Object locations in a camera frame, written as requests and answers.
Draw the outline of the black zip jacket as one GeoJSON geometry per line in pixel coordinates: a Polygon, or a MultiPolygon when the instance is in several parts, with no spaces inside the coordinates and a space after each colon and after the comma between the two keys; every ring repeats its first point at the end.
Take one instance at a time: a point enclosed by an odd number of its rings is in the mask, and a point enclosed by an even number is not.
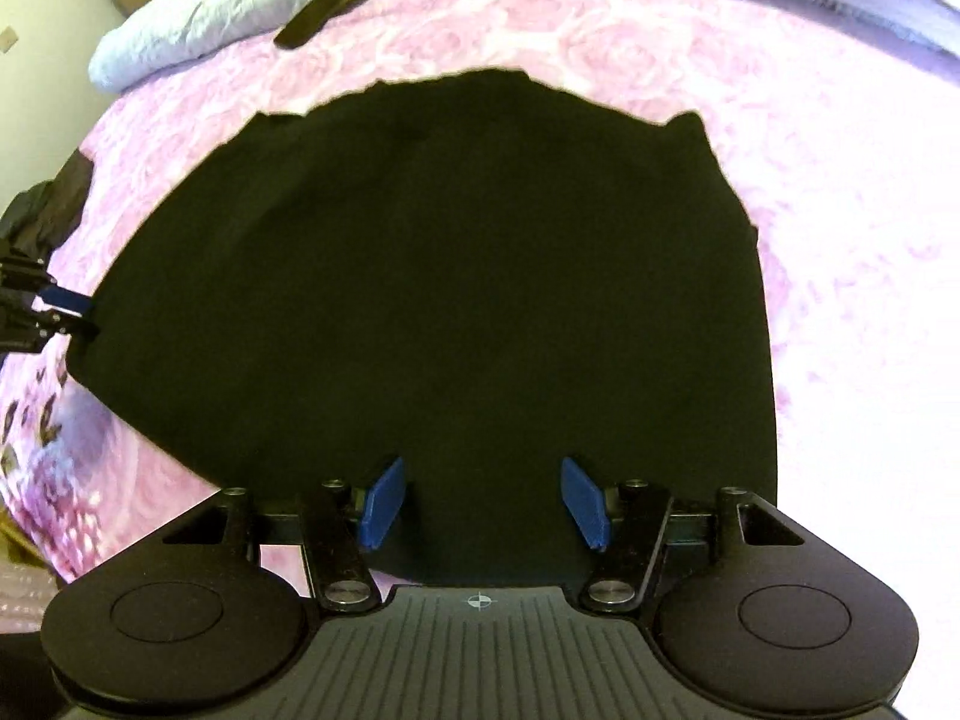
{"type": "Polygon", "coordinates": [[[682,499],[778,489],[758,236],[700,116],[519,71],[257,115],[148,216],[67,367],[208,483],[407,495],[376,569],[571,582],[580,455],[682,499]]]}

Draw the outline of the black smartphone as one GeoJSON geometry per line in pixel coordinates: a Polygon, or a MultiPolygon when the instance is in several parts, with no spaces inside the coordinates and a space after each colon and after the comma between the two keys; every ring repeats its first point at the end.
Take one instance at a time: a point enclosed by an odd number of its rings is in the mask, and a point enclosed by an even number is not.
{"type": "Polygon", "coordinates": [[[309,0],[274,37],[274,46],[295,50],[309,43],[329,21],[355,0],[309,0]]]}

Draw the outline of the pink rose bed sheet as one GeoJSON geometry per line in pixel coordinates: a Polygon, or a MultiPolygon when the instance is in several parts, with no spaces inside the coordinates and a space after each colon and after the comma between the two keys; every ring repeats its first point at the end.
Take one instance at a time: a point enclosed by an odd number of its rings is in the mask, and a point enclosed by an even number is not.
{"type": "Polygon", "coordinates": [[[482,67],[669,121],[693,110],[760,231],[781,507],[887,578],[958,496],[958,85],[743,0],[368,0],[296,52],[249,37],[161,71],[83,140],[98,284],[146,215],[252,115],[482,67]]]}

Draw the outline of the beige wall switch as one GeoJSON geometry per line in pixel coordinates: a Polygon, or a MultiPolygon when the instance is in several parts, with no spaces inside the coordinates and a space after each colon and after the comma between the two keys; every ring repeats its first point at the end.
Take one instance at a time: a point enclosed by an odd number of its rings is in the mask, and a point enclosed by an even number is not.
{"type": "Polygon", "coordinates": [[[7,54],[16,43],[18,43],[18,34],[11,26],[7,26],[0,31],[0,52],[2,54],[7,54]]]}

